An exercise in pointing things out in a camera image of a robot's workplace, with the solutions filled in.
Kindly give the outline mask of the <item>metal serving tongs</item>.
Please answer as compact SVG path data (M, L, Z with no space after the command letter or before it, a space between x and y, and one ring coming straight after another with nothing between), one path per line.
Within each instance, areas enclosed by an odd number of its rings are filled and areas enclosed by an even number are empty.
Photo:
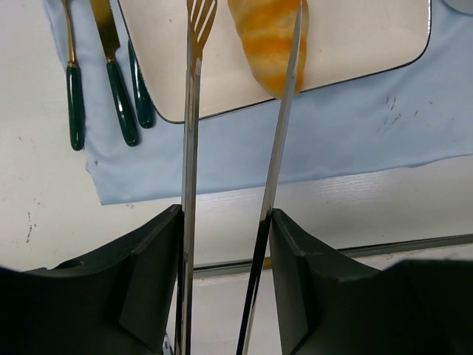
M187 70L186 104L184 120L183 182L181 203L183 210L183 241L178 267L177 313L174 338L176 354L191 352L191 314L194 279L194 233L197 195L197 151L200 112L200 76L203 49L208 40L217 12L216 1L187 1ZM276 196L282 156L285 147L287 125L296 88L302 41L303 3L297 2L297 12L291 51L288 59L285 88L279 108L276 133L265 184L256 243L253 251L251 272L245 296L245 305L237 354L246 354L250 344L253 316L259 281L265 260L270 233L273 205Z

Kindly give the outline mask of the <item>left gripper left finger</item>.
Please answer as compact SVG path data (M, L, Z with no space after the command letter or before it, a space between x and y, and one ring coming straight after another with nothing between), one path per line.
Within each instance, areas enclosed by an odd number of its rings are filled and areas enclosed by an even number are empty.
M3 354L160 354L182 210L52 269L1 269Z

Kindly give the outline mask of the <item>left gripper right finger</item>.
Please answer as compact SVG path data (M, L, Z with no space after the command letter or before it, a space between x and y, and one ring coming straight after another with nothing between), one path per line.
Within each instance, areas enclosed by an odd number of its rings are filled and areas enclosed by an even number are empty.
M284 354L470 354L472 263L378 270L273 211L270 254Z

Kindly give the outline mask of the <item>striped bread roll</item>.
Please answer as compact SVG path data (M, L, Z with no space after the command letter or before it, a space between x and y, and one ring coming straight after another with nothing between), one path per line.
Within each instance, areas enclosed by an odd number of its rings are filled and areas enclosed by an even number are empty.
M297 12L302 9L295 88L295 92L300 93L307 58L310 21L308 3L286 0L239 0L229 1L228 8L253 77L265 91L278 99L284 92Z

